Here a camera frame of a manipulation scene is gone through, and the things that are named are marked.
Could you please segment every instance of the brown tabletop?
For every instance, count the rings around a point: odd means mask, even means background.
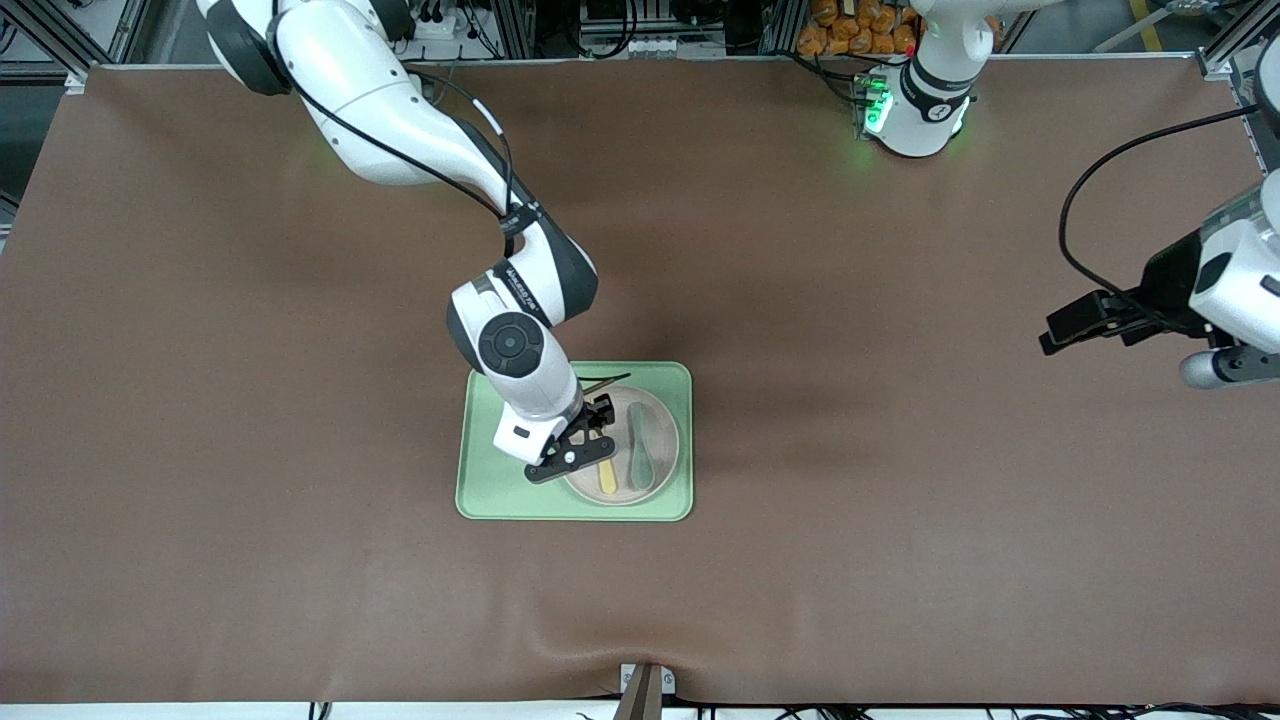
[[[785,61],[460,77],[600,269],[570,355],[692,372],[692,514],[461,518],[443,309],[493,219],[357,179],[296,97],[96,70],[0,259],[0,700],[571,697],[648,659],[700,701],[1280,701],[1280,388],[1036,342],[1089,288],[1070,183],[1225,83],[993,63],[909,161]],[[1073,237],[1132,283],[1258,177],[1234,120],[1149,143]]]

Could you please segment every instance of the green utensil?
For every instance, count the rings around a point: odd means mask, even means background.
[[[631,484],[636,489],[653,487],[653,459],[644,447],[644,406],[639,402],[627,406],[627,423],[631,425]]]

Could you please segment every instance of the white robot link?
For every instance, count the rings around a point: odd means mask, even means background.
[[[872,74],[884,90],[864,114],[864,132],[908,158],[942,150],[960,132],[969,91],[995,47],[988,15],[1037,10],[1059,0],[911,0],[924,18],[915,55]]]
[[[297,92],[357,176],[396,186],[443,181],[499,218],[508,256],[454,290],[445,313],[458,351],[502,396],[494,445],[526,462],[531,482],[612,456],[616,446],[600,432],[613,421],[612,404],[607,396],[584,401],[579,378],[550,333],[591,306],[595,266],[479,129],[440,113],[422,96],[415,82],[421,73],[406,69],[388,47],[389,40],[412,32],[408,5],[403,0],[198,3],[210,44],[228,72],[264,95]],[[506,145],[489,110],[479,100],[472,102]],[[517,237],[522,247],[512,255]]]
[[[1275,41],[1258,60],[1254,87],[1263,119],[1280,136],[1280,108],[1275,102],[1280,99],[1280,45]],[[1190,126],[1231,119],[1251,110],[1242,108]],[[1179,128],[1153,136],[1171,132]],[[1108,154],[1093,169],[1119,151]],[[1213,210],[1199,228],[1152,256],[1137,287],[1115,292],[1117,288],[1107,282],[1107,290],[1096,290],[1048,315],[1041,348],[1044,355],[1053,355],[1076,342],[1114,336],[1130,346],[1171,332],[1210,343],[1210,350],[1181,363],[1183,380],[1190,387],[1212,389],[1280,379],[1276,228],[1280,228],[1280,174],[1271,173]]]

